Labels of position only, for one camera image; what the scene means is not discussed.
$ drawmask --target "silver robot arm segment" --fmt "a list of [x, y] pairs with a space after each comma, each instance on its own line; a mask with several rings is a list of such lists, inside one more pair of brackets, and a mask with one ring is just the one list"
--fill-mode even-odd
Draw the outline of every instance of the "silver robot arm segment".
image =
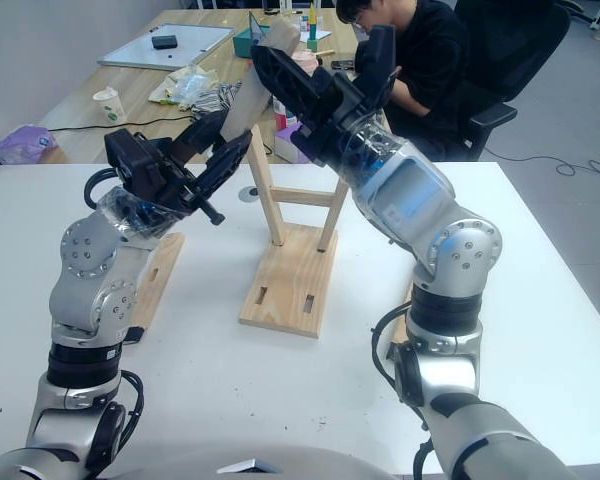
[[292, 142], [330, 166], [367, 220], [417, 260], [408, 341], [394, 353], [389, 383], [431, 432], [445, 474], [575, 478], [504, 409], [477, 396], [478, 315], [502, 238], [456, 203], [450, 182], [421, 152], [374, 120], [393, 86], [394, 49], [393, 28], [374, 27], [356, 52], [353, 82], [321, 67], [309, 77], [269, 47], [253, 47], [252, 57], [262, 83], [302, 122]]
[[[179, 220], [202, 210], [214, 225], [224, 217], [209, 197], [237, 169], [249, 131], [219, 138], [226, 112], [207, 115], [175, 141], [150, 141], [118, 130], [105, 136], [112, 167], [85, 185], [95, 211], [65, 231], [62, 271], [49, 300], [52, 345], [40, 378], [26, 448], [0, 457], [0, 479], [95, 478], [129, 440], [142, 411], [142, 381], [118, 368], [138, 277], [160, 238]], [[195, 177], [185, 163], [216, 143], [206, 169]], [[119, 177], [96, 205], [91, 189]], [[114, 401], [121, 378], [136, 389], [129, 412]]]

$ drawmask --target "plastic bag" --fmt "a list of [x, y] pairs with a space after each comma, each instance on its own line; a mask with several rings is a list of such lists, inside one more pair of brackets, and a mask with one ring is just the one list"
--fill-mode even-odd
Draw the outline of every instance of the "plastic bag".
[[142, 200], [120, 186], [98, 200], [98, 208], [128, 240], [136, 235], [160, 238], [185, 217], [182, 212]]
[[57, 146], [49, 130], [26, 125], [11, 132], [0, 142], [0, 163], [3, 165], [38, 163], [47, 150]]
[[188, 73], [176, 83], [171, 101], [180, 105], [180, 110], [188, 110], [200, 94], [210, 89], [217, 82], [214, 72]]

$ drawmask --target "office chair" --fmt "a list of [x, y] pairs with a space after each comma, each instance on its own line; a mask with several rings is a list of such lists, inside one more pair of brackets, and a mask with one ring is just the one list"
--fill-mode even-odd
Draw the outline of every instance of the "office chair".
[[460, 90], [460, 135], [477, 161], [492, 130], [518, 111], [505, 105], [540, 70], [569, 29], [553, 0], [458, 0], [469, 32], [469, 65]]

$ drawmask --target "paper cup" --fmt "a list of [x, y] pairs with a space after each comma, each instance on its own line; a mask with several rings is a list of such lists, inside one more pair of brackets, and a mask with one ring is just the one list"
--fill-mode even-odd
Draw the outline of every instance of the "paper cup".
[[119, 125], [127, 121], [117, 90], [107, 87], [94, 93], [93, 100], [98, 104], [110, 125]]

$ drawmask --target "black shirt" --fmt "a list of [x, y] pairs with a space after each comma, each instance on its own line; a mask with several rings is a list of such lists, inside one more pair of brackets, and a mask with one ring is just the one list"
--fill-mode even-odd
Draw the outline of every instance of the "black shirt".
[[457, 90], [468, 61], [468, 38], [448, 5], [438, 0], [417, 2], [409, 27], [396, 39], [396, 64], [402, 67], [398, 78], [411, 96], [431, 111], [419, 117], [390, 101], [385, 114], [393, 133], [420, 148], [417, 139], [457, 140]]

